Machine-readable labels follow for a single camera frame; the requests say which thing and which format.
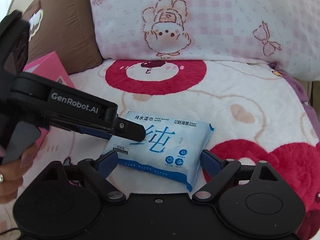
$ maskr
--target brand logo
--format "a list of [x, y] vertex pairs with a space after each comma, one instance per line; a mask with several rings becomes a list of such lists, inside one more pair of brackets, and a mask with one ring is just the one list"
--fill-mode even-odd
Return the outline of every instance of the brand logo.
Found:
[[73, 100], [72, 98], [66, 98], [66, 97], [59, 96], [58, 93], [52, 93], [51, 98], [53, 100], [65, 103], [67, 105], [81, 108], [81, 109], [89, 111], [89, 112], [94, 112], [95, 114], [97, 114], [99, 111], [98, 107], [90, 106], [89, 104], [82, 104], [80, 101]]

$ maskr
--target hand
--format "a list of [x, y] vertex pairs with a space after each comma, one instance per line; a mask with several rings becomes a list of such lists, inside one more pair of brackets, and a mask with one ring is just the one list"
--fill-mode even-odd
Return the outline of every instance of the hand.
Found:
[[37, 145], [33, 144], [25, 150], [21, 159], [0, 165], [0, 174], [3, 182], [0, 183], [0, 204], [7, 203], [18, 195], [18, 188], [23, 184], [23, 175], [33, 165], [33, 160], [37, 156]]

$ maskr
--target triangular cutout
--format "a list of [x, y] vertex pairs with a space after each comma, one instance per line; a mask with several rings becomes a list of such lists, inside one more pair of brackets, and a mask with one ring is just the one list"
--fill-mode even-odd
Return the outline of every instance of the triangular cutout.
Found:
[[262, 167], [259, 179], [278, 181], [278, 179], [273, 175], [273, 173], [268, 169], [268, 167]]
[[58, 169], [56, 167], [52, 167], [45, 176], [43, 176], [41, 181], [48, 180], [58, 180]]

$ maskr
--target fingernail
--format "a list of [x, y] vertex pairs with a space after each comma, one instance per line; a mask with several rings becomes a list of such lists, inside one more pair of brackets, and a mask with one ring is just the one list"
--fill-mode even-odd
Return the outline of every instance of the fingernail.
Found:
[[33, 159], [29, 155], [26, 155], [21, 159], [20, 167], [25, 168], [25, 167], [31, 166], [32, 164], [33, 164]]

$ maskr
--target cushion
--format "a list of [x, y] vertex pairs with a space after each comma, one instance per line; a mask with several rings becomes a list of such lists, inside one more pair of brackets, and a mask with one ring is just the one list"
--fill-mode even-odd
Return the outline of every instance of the cushion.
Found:
[[34, 0], [23, 18], [30, 22], [29, 62], [56, 51], [68, 74], [101, 64], [89, 0]]
[[104, 58], [279, 61], [320, 80], [320, 0], [91, 0]]

